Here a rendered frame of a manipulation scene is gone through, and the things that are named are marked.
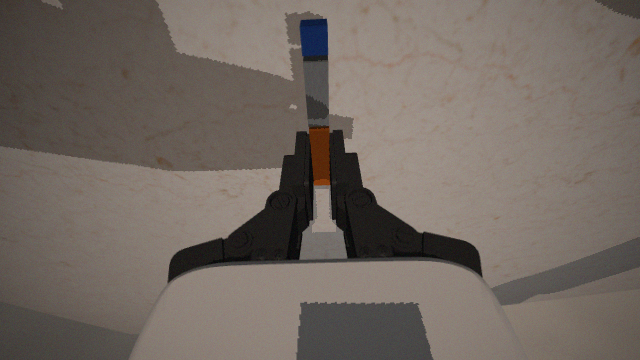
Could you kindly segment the small blue block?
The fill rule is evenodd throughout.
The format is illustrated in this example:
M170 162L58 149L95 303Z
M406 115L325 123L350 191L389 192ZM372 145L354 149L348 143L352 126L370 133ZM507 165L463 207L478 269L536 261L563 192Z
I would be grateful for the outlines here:
M327 19L301 20L302 56L328 55Z

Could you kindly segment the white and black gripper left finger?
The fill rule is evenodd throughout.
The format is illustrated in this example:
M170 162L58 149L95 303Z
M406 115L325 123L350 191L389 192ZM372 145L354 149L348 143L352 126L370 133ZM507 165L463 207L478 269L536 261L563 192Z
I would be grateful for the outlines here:
M168 283L187 270L235 261L299 260L302 232L313 221L313 168L310 137L296 133L294 155L284 155L279 190L265 208L232 232L178 251L169 264Z

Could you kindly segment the dark grey rod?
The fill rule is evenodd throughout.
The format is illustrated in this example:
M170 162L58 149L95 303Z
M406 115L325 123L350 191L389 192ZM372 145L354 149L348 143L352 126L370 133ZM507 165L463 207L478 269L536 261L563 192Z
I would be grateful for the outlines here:
M328 55L303 57L308 127L329 126Z

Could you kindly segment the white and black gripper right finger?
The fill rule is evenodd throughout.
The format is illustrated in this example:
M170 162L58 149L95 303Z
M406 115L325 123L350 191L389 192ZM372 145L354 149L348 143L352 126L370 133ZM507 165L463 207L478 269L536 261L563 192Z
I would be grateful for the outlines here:
M379 206L373 192L363 187L357 153L345 154L343 130L329 135L332 220L343 231L347 258L438 258L467 266L483 278L475 246L417 232Z

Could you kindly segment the orange rod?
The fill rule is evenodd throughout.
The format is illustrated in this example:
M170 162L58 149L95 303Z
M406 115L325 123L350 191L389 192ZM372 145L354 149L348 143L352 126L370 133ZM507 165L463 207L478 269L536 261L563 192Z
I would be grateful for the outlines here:
M309 127L314 186L330 185L329 126Z

